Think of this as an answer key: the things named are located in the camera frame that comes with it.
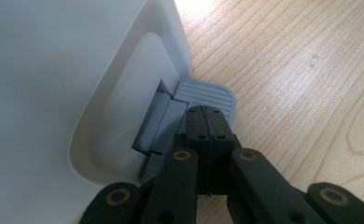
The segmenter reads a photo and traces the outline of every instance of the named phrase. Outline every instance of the wooden table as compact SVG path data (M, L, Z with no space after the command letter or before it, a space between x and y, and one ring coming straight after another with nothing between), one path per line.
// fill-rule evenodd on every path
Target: wooden table
M364 1L176 0L192 74L231 88L233 131L295 187L364 200ZM197 223L231 223L200 197Z

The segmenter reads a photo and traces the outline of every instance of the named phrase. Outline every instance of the light wooden surface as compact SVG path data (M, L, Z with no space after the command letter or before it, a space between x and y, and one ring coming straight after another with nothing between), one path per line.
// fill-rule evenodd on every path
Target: light wooden surface
M364 1L176 0L193 76L237 98L233 131L295 187L364 200ZM197 223L231 223L201 197Z

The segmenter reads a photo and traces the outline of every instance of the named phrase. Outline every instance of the white plastic surface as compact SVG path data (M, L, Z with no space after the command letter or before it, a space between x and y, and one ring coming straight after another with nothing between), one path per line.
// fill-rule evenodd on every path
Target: white plastic surface
M77 223L135 180L148 99L189 72L173 1L0 1L0 223Z

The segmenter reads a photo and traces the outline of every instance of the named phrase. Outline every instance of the wood grain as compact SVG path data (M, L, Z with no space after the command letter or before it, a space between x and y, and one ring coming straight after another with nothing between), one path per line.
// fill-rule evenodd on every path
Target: wood grain
M364 1L176 0L192 74L231 88L233 131L304 191L341 185L364 200ZM202 197L197 223L231 223Z

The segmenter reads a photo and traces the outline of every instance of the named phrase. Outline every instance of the white plastic container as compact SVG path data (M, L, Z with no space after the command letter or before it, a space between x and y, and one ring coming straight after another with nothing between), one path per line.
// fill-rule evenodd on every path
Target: white plastic container
M0 223L78 223L137 184L150 100L189 74L173 1L0 1Z

